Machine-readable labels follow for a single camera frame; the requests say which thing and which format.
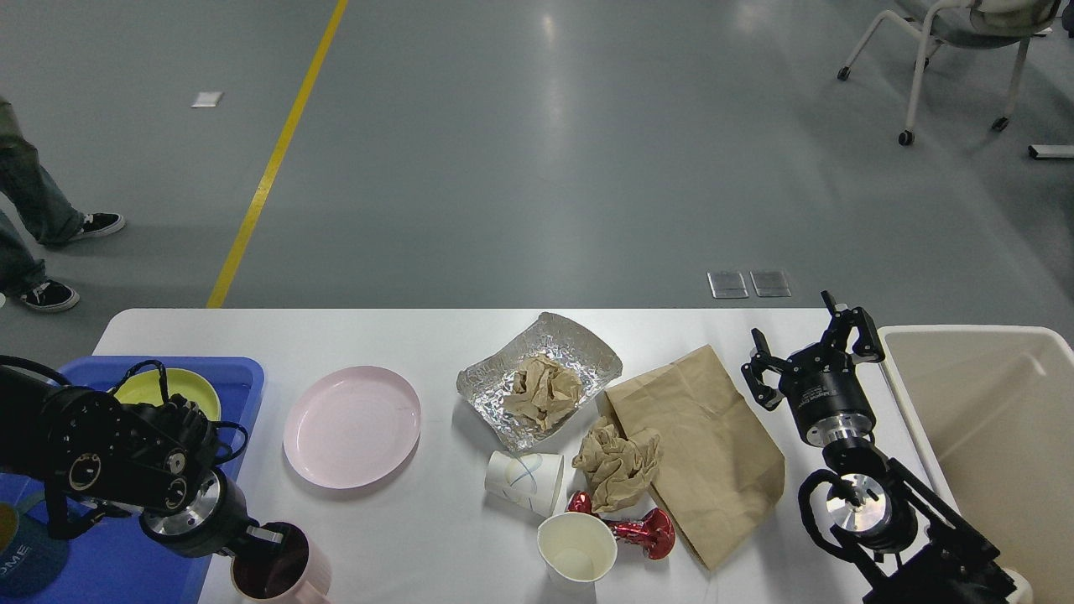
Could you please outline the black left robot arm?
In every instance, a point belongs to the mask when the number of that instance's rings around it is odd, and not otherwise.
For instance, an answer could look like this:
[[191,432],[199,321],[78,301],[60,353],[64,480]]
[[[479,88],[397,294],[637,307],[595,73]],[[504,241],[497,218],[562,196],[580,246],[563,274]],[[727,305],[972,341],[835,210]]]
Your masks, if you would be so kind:
[[266,559],[289,536],[247,513],[223,464],[244,447],[195,402],[169,390],[156,368],[161,404],[126,404],[117,390],[76,386],[50,366],[3,357],[3,471],[42,481],[50,538],[75,540],[104,518],[137,513],[147,538],[185,558]]

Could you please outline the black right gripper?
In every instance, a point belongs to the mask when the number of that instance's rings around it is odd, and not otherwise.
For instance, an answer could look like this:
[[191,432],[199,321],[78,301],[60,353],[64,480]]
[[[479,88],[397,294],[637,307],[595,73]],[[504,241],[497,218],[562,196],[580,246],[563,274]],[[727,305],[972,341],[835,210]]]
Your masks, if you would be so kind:
[[[871,435],[876,419],[854,366],[886,358],[873,318],[862,306],[840,305],[827,290],[821,291],[821,298],[830,315],[821,336],[821,372],[793,373],[790,360],[772,356],[757,328],[751,330],[754,349],[741,366],[753,401],[763,409],[777,409],[785,397],[798,435],[814,447]],[[764,382],[766,372],[793,374],[772,388]]]

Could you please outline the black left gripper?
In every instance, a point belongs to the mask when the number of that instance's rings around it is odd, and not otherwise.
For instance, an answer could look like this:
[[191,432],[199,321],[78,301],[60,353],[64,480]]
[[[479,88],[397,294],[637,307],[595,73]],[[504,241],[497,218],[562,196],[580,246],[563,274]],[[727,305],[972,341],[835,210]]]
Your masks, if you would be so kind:
[[173,515],[142,513],[139,527],[147,538],[185,558],[227,555],[264,561],[284,548],[285,528],[253,524],[237,484],[215,469],[187,508]]

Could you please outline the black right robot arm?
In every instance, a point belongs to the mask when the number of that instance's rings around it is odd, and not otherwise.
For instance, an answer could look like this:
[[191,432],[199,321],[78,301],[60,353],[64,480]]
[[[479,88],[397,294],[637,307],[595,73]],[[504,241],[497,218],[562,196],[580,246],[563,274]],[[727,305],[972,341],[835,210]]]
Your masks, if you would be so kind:
[[886,357],[873,318],[821,297],[829,322],[818,341],[779,358],[755,328],[741,366],[752,400],[764,409],[786,402],[801,442],[821,450],[825,468],[797,493],[809,538],[859,570],[863,603],[1006,603],[1017,584],[993,543],[876,447],[857,377],[859,364]]

